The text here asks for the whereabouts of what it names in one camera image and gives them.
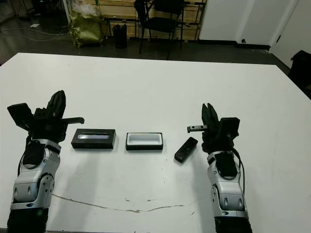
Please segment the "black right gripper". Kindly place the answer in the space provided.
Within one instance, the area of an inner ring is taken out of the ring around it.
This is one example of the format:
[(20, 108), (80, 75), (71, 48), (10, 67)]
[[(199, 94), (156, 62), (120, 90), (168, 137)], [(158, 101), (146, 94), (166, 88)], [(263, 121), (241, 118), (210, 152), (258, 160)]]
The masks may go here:
[(239, 136), (239, 121), (219, 121), (214, 107), (202, 104), (203, 125), (188, 126), (187, 132), (202, 132), (202, 149), (206, 153), (232, 150), (234, 139)]

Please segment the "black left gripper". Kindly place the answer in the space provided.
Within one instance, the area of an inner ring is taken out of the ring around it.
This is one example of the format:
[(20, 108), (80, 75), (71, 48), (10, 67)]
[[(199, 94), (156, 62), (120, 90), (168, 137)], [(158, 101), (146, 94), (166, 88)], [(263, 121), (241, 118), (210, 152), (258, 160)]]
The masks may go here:
[(66, 108), (66, 95), (64, 90), (55, 92), (47, 108), (37, 108), (30, 123), (28, 135), (32, 139), (47, 139), (55, 143), (65, 140), (69, 124), (84, 124), (83, 117), (63, 118)]

